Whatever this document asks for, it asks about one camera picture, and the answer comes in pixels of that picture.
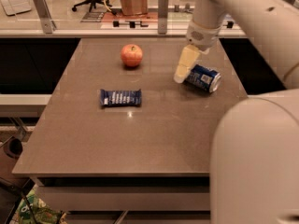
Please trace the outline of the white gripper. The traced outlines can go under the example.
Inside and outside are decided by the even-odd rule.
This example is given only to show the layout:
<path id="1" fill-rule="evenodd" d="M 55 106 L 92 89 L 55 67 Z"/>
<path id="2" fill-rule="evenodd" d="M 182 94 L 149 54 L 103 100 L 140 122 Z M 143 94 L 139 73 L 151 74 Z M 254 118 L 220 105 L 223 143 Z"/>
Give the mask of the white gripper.
<path id="1" fill-rule="evenodd" d="M 174 74 L 174 80 L 177 83 L 184 82 L 195 67 L 195 62 L 199 58 L 200 52 L 208 52 L 218 40 L 220 30 L 220 26 L 209 28 L 197 24 L 194 20 L 190 21 L 186 34 L 188 45 L 181 52 Z"/>

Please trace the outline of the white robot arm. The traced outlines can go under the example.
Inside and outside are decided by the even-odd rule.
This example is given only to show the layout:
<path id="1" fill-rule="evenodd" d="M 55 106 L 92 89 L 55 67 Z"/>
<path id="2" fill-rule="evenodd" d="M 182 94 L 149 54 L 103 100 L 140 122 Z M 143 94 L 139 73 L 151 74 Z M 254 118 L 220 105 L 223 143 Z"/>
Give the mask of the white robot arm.
<path id="1" fill-rule="evenodd" d="M 231 15 L 285 91 L 251 96 L 221 119 L 210 154 L 211 224 L 298 224 L 299 12 L 282 0 L 195 0 L 181 83 Z"/>

